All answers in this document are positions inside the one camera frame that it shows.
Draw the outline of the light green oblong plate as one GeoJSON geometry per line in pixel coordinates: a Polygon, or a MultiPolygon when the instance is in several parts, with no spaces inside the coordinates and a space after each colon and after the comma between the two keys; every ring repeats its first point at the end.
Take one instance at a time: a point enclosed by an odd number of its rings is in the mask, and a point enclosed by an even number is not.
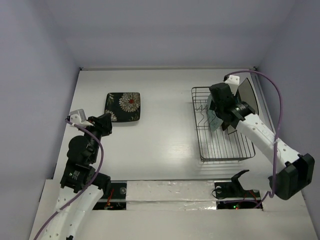
{"type": "Polygon", "coordinates": [[[210,126],[210,130],[212,132],[215,132],[223,123],[223,120],[218,118],[215,111],[211,110],[211,104],[213,103],[212,96],[209,95],[207,98],[207,117],[208,117],[208,123],[210,126]]]}

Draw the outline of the black floral square plate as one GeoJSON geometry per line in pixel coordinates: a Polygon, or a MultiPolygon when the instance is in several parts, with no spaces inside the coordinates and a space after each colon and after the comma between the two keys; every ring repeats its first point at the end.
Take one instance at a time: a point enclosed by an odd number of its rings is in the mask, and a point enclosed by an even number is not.
{"type": "Polygon", "coordinates": [[[139,121],[141,95],[139,92],[109,92],[106,95],[104,112],[111,114],[113,123],[139,121]]]}

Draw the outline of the grey glass square plate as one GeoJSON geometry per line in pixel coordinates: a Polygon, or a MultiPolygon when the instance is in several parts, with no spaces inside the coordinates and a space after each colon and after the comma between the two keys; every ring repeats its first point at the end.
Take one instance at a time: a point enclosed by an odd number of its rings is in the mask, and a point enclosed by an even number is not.
{"type": "Polygon", "coordinates": [[[259,114],[259,106],[258,106],[256,94],[248,78],[246,78],[239,85],[237,90],[237,96],[241,102],[246,102],[248,105],[250,105],[254,109],[257,115],[259,114]]]}

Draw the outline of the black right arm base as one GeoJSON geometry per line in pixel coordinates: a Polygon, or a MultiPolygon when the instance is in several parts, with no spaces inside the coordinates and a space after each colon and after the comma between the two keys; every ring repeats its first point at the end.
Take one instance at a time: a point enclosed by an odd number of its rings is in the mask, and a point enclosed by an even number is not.
{"type": "Polygon", "coordinates": [[[239,178],[249,170],[242,170],[231,177],[230,181],[220,181],[214,183],[211,195],[217,200],[227,198],[250,198],[256,199],[256,195],[252,190],[245,190],[239,182],[239,178]]]}

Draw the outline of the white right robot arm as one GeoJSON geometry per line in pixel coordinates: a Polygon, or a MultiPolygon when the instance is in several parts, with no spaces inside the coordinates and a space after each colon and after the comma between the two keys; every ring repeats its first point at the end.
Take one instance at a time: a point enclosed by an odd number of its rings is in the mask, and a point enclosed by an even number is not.
{"type": "Polygon", "coordinates": [[[247,102],[237,101],[227,83],[214,84],[209,91],[215,115],[247,137],[272,163],[268,180],[277,197],[288,200],[311,183],[315,160],[310,154],[302,155],[276,138],[247,102]]]}

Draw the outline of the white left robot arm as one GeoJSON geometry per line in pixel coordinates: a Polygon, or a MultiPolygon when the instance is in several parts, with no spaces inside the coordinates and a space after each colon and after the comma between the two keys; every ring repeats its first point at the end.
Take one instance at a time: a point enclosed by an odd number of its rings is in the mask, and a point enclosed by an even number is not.
{"type": "Polygon", "coordinates": [[[36,240],[78,239],[95,204],[111,191],[111,178],[100,173],[101,165],[93,165],[97,157],[104,157],[101,139],[112,133],[112,115],[85,117],[80,109],[71,112],[65,121],[83,135],[69,141],[54,212],[36,233],[36,240]]]}

